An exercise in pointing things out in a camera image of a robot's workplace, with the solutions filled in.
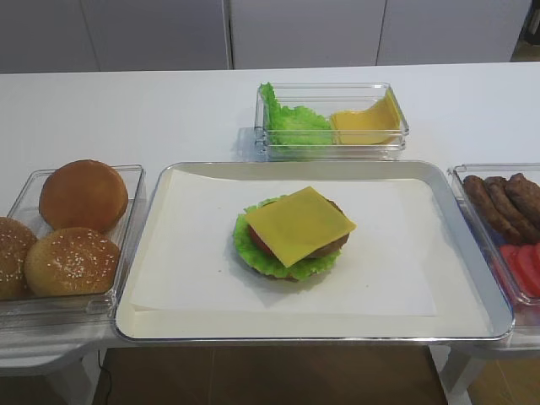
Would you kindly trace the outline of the sesame top bun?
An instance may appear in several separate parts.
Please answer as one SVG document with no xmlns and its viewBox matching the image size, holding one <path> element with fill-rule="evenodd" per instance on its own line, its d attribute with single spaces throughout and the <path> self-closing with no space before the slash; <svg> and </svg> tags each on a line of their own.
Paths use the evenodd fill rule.
<svg viewBox="0 0 540 405">
<path fill-rule="evenodd" d="M 59 229 L 30 248 L 24 275 L 40 297 L 103 294 L 113 284 L 119 256 L 119 248 L 95 230 Z"/>
</svg>

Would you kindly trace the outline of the sesame bun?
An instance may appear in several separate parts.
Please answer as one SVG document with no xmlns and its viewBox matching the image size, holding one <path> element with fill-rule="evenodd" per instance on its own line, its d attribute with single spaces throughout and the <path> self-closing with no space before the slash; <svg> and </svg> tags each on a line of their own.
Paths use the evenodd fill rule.
<svg viewBox="0 0 540 405">
<path fill-rule="evenodd" d="M 24 224 L 1 217 L 1 300 L 21 299 L 28 295 L 24 264 L 36 241 L 34 233 Z"/>
<path fill-rule="evenodd" d="M 119 248 L 95 230 L 59 229 L 30 248 L 24 275 L 40 297 L 103 294 L 113 284 L 119 256 Z"/>
</svg>

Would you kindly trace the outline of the yellow cheese slice on burger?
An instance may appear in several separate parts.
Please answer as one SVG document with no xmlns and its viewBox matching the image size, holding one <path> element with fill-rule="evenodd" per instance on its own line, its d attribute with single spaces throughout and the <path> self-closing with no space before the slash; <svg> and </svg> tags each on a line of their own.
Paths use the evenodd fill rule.
<svg viewBox="0 0 540 405">
<path fill-rule="evenodd" d="M 336 203 L 311 186 L 248 213 L 246 221 L 285 267 L 356 229 Z"/>
</svg>

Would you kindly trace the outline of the green lettuce leaf on burger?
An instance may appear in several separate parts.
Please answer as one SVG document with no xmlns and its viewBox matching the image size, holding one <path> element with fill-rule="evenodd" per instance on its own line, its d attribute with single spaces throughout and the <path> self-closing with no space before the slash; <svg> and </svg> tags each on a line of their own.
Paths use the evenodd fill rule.
<svg viewBox="0 0 540 405">
<path fill-rule="evenodd" d="M 283 196 L 269 198 L 256 205 L 245 208 L 242 213 L 238 214 L 233 232 L 233 242 L 237 253 L 249 267 L 261 275 L 275 274 L 284 276 L 286 274 L 291 274 L 294 277 L 301 279 L 301 281 L 304 281 L 311 276 L 329 271 L 340 256 L 342 248 L 340 251 L 336 251 L 329 256 L 317 259 L 305 257 L 299 262 L 296 262 L 293 266 L 285 267 L 276 257 L 268 256 L 264 252 L 259 251 L 251 241 L 248 233 L 249 224 L 246 221 L 246 215 L 268 204 L 275 203 L 282 198 Z"/>
</svg>

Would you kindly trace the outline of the green lettuce in container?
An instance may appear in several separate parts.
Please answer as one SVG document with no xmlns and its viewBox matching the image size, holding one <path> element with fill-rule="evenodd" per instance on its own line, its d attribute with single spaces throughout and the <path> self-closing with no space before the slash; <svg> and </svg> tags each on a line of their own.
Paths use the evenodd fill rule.
<svg viewBox="0 0 540 405">
<path fill-rule="evenodd" d="M 261 86 L 267 103 L 267 132 L 270 144 L 279 146 L 332 145 L 330 122 L 312 109 L 281 105 L 270 83 Z"/>
</svg>

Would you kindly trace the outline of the clear lettuce cheese container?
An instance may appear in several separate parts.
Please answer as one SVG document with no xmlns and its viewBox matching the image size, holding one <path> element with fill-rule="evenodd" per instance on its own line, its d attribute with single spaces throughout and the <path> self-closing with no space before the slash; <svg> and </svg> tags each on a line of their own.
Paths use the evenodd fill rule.
<svg viewBox="0 0 540 405">
<path fill-rule="evenodd" d="M 261 86 L 257 90 L 254 138 L 257 152 L 268 161 L 288 160 L 335 160 L 335 159 L 399 159 L 406 148 L 409 125 L 397 98 L 388 83 L 270 83 L 281 105 L 290 108 L 302 105 L 324 116 L 329 122 L 332 114 L 339 111 L 363 111 L 389 92 L 396 103 L 400 116 L 400 133 L 388 143 L 373 145 L 342 145 L 337 143 L 332 129 L 332 145 L 279 146 L 270 144 L 267 132 L 267 103 L 262 98 Z"/>
</svg>

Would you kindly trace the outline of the yellow cheese slices in container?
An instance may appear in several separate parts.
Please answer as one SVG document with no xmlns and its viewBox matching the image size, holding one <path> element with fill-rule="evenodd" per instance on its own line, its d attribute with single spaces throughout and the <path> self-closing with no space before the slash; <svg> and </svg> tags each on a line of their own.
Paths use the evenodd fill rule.
<svg viewBox="0 0 540 405">
<path fill-rule="evenodd" d="M 330 123 L 337 143 L 342 145 L 388 143 L 401 128 L 397 106 L 389 92 L 366 110 L 332 114 Z"/>
</svg>

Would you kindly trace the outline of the red tomato slice on burger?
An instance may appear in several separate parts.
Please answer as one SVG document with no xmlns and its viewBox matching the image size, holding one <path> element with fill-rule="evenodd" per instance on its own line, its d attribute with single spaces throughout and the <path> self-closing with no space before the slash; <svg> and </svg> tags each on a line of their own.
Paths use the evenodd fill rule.
<svg viewBox="0 0 540 405">
<path fill-rule="evenodd" d="M 264 241 L 258 236 L 256 231 L 250 225 L 248 226 L 248 233 L 251 241 L 254 243 L 254 245 L 259 251 L 264 252 L 270 257 L 275 257 L 272 250 L 264 243 Z"/>
</svg>

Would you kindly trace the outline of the bottom burger bun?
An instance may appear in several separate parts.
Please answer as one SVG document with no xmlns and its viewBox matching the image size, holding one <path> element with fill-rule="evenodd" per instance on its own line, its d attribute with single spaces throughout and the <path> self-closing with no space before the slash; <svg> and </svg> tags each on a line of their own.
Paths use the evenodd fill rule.
<svg viewBox="0 0 540 405">
<path fill-rule="evenodd" d="M 301 282 L 301 279 L 298 279 L 291 274 L 286 274 L 284 276 L 278 276 L 275 274 L 263 274 L 262 276 L 270 280 L 280 280 L 280 281 L 288 281 L 288 282 L 294 282 L 294 283 Z"/>
</svg>

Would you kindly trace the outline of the brown meat patty on burger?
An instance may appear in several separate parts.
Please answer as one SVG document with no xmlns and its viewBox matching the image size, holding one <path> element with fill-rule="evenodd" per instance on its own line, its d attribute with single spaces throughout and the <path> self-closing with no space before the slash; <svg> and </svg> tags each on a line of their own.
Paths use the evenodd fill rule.
<svg viewBox="0 0 540 405">
<path fill-rule="evenodd" d="M 310 255 L 307 256 L 309 259 L 317 259 L 322 257 L 327 257 L 330 254 L 340 251 L 343 245 L 348 241 L 349 233 L 342 236 L 341 238 L 313 251 Z"/>
</svg>

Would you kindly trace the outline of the white parchment paper sheet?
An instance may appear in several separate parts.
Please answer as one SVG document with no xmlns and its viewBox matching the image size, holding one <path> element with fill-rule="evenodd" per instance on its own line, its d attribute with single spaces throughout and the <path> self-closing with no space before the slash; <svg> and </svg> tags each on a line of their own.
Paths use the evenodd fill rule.
<svg viewBox="0 0 540 405">
<path fill-rule="evenodd" d="M 334 267 L 302 282 L 263 277 L 237 255 L 244 208 L 290 194 L 306 181 L 212 179 L 175 171 L 156 202 L 132 303 L 159 310 L 433 316 L 420 256 L 407 237 L 403 203 L 427 197 L 421 181 L 312 181 L 356 224 Z"/>
</svg>

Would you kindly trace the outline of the plain brown bun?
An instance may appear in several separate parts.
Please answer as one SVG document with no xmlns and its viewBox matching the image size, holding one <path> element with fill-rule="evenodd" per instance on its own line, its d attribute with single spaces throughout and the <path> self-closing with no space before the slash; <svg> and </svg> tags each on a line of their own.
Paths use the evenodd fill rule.
<svg viewBox="0 0 540 405">
<path fill-rule="evenodd" d="M 126 212 L 127 203 L 127 187 L 120 174 L 102 162 L 83 159 L 47 177 L 39 212 L 54 230 L 84 227 L 105 233 Z"/>
</svg>

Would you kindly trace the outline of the clear plastic bun container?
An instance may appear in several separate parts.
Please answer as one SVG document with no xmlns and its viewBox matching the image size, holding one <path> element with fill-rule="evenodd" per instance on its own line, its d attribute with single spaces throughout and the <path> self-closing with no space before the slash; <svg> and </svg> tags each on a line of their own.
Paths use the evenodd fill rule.
<svg viewBox="0 0 540 405">
<path fill-rule="evenodd" d="M 113 314 L 126 282 L 137 239 L 143 226 L 146 209 L 145 171 L 141 165 L 116 165 L 114 169 L 123 179 L 128 194 L 127 211 L 115 227 L 107 233 L 111 242 L 120 249 L 119 263 L 113 283 L 102 294 L 55 296 L 3 300 L 1 302 L 1 327 L 23 328 L 70 323 L 107 321 Z M 38 213 L 39 196 L 46 179 L 54 172 L 32 172 L 8 212 L 41 238 L 51 233 L 51 227 Z"/>
</svg>

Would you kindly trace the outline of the silver metal serving tray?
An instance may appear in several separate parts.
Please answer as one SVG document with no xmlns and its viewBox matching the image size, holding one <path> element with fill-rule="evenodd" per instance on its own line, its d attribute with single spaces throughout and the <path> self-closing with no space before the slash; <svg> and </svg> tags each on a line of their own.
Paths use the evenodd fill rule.
<svg viewBox="0 0 540 405">
<path fill-rule="evenodd" d="M 433 316 L 368 316 L 225 310 L 159 310 L 132 303 L 142 267 L 140 248 L 157 221 L 175 171 L 240 181 L 421 181 L 427 197 L 403 203 L 407 237 L 420 256 L 436 312 Z M 462 217 L 445 175 L 419 161 L 314 161 L 280 163 L 183 163 L 162 172 L 143 233 L 116 311 L 116 326 L 140 340 L 498 340 L 514 326 L 510 305 L 488 268 Z"/>
</svg>

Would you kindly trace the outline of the clear patty tomato container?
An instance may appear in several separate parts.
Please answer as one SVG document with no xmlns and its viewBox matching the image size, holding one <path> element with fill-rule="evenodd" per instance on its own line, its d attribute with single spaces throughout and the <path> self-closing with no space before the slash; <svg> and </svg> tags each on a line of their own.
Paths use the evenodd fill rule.
<svg viewBox="0 0 540 405">
<path fill-rule="evenodd" d="M 468 228 L 488 268 L 484 271 L 498 285 L 498 291 L 510 305 L 514 316 L 514 330 L 527 336 L 539 334 L 539 298 L 532 299 L 524 295 L 510 273 L 502 255 L 502 245 L 512 245 L 478 214 L 468 199 L 463 188 L 466 176 L 474 175 L 484 180 L 490 176 L 501 176 L 506 179 L 516 173 L 522 173 L 529 181 L 539 185 L 539 164 L 464 164 L 449 170 L 452 192 L 462 212 Z"/>
</svg>

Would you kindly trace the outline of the brown meat patty left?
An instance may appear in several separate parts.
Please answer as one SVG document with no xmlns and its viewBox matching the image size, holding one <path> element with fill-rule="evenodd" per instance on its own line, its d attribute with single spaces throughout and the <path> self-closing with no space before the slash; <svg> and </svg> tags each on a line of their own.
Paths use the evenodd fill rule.
<svg viewBox="0 0 540 405">
<path fill-rule="evenodd" d="M 524 243 L 520 232 L 495 207 L 483 183 L 483 179 L 475 175 L 468 175 L 463 180 L 463 188 L 478 214 L 506 242 L 512 245 L 521 245 Z"/>
</svg>

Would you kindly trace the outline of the brown meat patty middle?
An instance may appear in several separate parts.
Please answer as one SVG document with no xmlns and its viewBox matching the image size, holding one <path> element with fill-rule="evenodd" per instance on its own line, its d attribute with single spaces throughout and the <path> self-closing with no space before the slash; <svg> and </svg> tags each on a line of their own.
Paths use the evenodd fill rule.
<svg viewBox="0 0 540 405">
<path fill-rule="evenodd" d="M 505 184 L 506 179 L 501 176 L 490 176 L 484 180 L 484 185 L 495 208 L 519 232 L 522 243 L 536 244 L 539 242 L 539 230 L 516 208 L 506 195 Z"/>
</svg>

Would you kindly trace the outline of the brown meat patty right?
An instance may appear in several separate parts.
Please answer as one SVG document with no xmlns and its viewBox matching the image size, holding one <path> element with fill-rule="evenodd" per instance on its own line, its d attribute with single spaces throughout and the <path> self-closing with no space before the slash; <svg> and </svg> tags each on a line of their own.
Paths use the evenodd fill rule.
<svg viewBox="0 0 540 405">
<path fill-rule="evenodd" d="M 516 173 L 505 184 L 505 192 L 518 211 L 539 228 L 539 185 Z"/>
</svg>

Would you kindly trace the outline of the red tomato slices in container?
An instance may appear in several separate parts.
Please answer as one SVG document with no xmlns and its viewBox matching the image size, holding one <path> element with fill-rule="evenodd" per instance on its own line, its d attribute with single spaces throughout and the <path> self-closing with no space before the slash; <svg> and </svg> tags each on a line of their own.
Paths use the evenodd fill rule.
<svg viewBox="0 0 540 405">
<path fill-rule="evenodd" d="M 502 245 L 499 248 L 519 290 L 529 298 L 539 298 L 539 244 Z"/>
</svg>

